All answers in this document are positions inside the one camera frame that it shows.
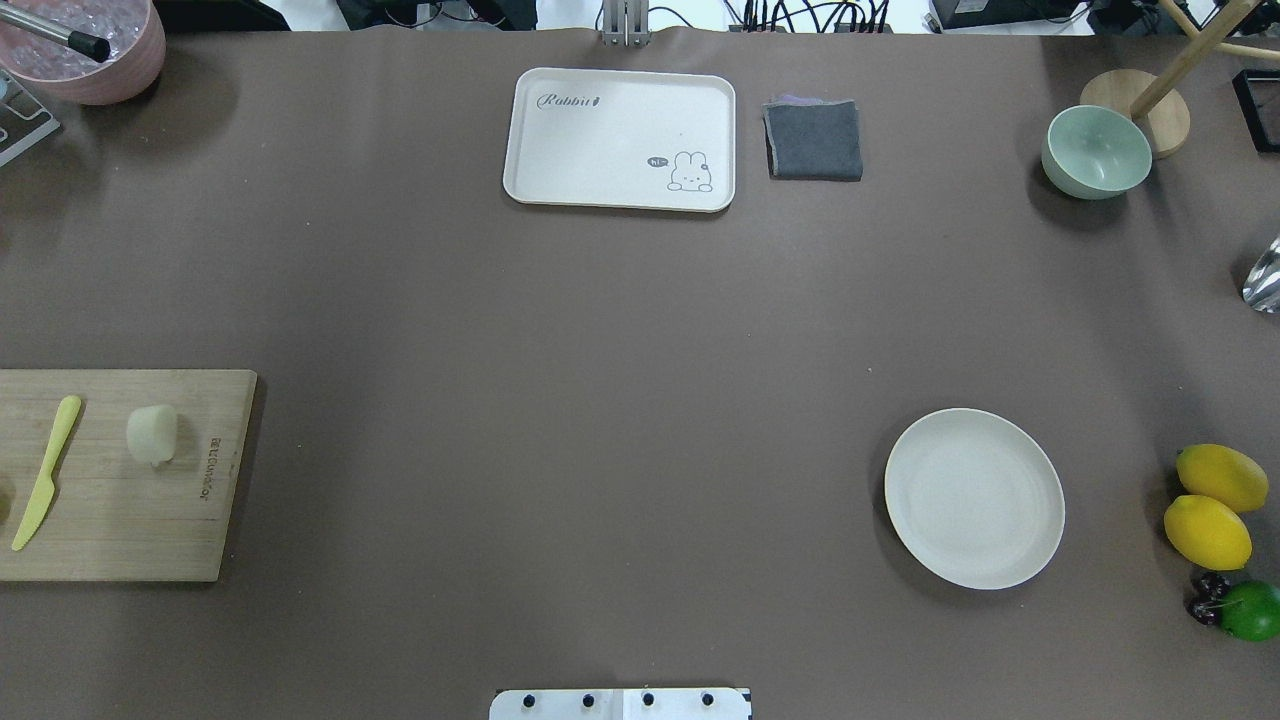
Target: yellow lemon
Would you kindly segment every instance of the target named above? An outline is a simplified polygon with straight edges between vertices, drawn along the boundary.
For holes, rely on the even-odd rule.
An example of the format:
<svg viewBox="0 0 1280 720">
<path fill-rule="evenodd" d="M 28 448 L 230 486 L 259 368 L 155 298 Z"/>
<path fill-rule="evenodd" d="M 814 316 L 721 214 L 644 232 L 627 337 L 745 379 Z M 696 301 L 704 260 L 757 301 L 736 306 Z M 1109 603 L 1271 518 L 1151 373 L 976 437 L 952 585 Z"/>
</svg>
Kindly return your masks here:
<svg viewBox="0 0 1280 720">
<path fill-rule="evenodd" d="M 1165 510 L 1165 534 L 1183 557 L 1210 570 L 1239 570 L 1253 555 L 1240 516 L 1203 495 L 1184 495 Z"/>
<path fill-rule="evenodd" d="M 1248 455 L 1221 445 L 1193 445 L 1178 454 L 1178 479 L 1187 492 L 1207 495 L 1236 512 L 1262 507 L 1267 474 Z"/>
</svg>

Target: white round plate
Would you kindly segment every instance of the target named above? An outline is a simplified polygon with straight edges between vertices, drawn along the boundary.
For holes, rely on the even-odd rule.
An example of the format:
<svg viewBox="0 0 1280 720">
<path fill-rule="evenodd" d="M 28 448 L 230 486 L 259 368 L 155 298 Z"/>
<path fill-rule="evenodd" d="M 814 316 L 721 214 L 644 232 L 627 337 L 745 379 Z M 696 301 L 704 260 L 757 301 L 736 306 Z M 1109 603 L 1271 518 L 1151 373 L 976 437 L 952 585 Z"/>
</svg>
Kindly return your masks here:
<svg viewBox="0 0 1280 720">
<path fill-rule="evenodd" d="M 1009 420 L 964 407 L 925 415 L 897 438 L 884 501 L 916 560 L 974 589 L 1029 580 L 1066 524 L 1062 484 L 1041 446 Z"/>
</svg>

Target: yellow knife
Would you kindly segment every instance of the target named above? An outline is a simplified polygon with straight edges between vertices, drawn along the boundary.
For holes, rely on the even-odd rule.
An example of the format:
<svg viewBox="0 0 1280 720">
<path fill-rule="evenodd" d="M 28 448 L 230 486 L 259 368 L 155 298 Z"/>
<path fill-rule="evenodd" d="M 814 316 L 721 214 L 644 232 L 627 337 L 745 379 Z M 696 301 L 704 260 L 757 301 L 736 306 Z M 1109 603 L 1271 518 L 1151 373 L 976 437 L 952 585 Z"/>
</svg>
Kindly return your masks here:
<svg viewBox="0 0 1280 720">
<path fill-rule="evenodd" d="M 63 454 L 67 445 L 67 436 L 72 434 L 72 425 L 79 416 L 82 401 L 78 395 L 68 395 L 58 404 L 58 415 L 54 416 L 54 432 L 49 433 L 49 446 L 45 447 L 45 460 L 40 464 L 40 474 L 36 475 L 36 487 L 27 500 L 27 510 L 22 514 L 22 523 L 18 525 L 18 534 L 13 538 L 14 550 L 22 550 L 31 536 L 36 534 L 40 523 L 45 520 L 49 503 L 54 500 L 54 465 Z"/>
</svg>

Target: cutting board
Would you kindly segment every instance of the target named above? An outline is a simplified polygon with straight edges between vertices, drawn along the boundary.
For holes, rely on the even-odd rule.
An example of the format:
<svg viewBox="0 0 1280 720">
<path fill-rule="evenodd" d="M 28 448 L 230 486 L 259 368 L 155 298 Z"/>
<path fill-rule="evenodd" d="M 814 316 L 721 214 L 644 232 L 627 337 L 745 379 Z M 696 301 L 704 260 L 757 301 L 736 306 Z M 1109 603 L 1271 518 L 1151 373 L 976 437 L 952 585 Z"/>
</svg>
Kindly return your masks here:
<svg viewBox="0 0 1280 720">
<path fill-rule="evenodd" d="M 251 370 L 0 370 L 0 580 L 216 580 L 256 382 Z M 54 501 L 14 552 L 67 395 L 84 406 Z M 159 468 L 124 442 L 148 405 L 178 411 L 174 459 Z"/>
</svg>

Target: gray cloth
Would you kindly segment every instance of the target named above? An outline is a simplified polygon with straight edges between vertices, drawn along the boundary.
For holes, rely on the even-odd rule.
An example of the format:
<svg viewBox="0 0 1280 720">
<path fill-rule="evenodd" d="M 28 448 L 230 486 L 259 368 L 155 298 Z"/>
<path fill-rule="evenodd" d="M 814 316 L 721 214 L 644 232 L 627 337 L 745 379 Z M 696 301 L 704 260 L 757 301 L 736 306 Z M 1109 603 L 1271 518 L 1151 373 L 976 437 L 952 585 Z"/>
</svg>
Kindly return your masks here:
<svg viewBox="0 0 1280 720">
<path fill-rule="evenodd" d="M 858 106 L 787 97 L 764 104 L 769 172 L 778 178 L 860 181 Z"/>
</svg>

